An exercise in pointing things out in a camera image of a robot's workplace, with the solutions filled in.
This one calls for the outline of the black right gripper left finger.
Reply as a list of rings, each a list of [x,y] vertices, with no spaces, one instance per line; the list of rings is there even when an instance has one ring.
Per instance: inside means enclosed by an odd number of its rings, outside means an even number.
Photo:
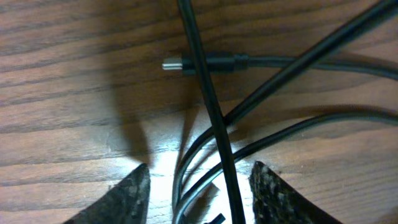
[[[145,224],[150,195],[150,174],[143,163],[105,195],[66,221],[67,224]]]

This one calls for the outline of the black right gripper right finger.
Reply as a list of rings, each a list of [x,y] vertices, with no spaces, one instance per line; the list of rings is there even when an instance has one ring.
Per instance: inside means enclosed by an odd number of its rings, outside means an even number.
[[[340,224],[317,207],[261,161],[249,177],[256,224]]]

